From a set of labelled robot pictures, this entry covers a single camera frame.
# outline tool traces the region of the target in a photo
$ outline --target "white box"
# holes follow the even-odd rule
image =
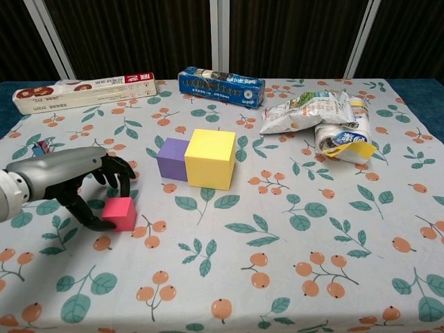
[[[12,101],[22,114],[53,112],[157,95],[153,73],[76,81],[17,90]]]

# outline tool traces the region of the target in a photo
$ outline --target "blue box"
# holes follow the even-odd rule
[[[265,80],[237,74],[187,67],[178,75],[183,94],[218,99],[258,108],[264,100]]]

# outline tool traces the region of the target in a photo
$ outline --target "purple cube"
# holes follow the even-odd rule
[[[163,178],[186,182],[185,151],[189,141],[167,138],[157,154],[157,165]]]

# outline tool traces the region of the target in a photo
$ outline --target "floral tablecloth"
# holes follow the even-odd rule
[[[264,106],[347,89],[370,106],[371,161],[259,136],[260,110],[182,95],[25,117],[0,165],[102,146],[137,174],[137,227],[92,232],[54,200],[0,224],[0,332],[444,332],[444,147],[380,79],[266,80]],[[237,134],[229,191],[161,179],[167,137]],[[86,179],[99,215],[117,191]]]

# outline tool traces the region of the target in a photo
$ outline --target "pink cube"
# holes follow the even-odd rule
[[[136,214],[132,198],[109,198],[103,208],[102,219],[113,222],[116,225],[114,231],[133,231]]]

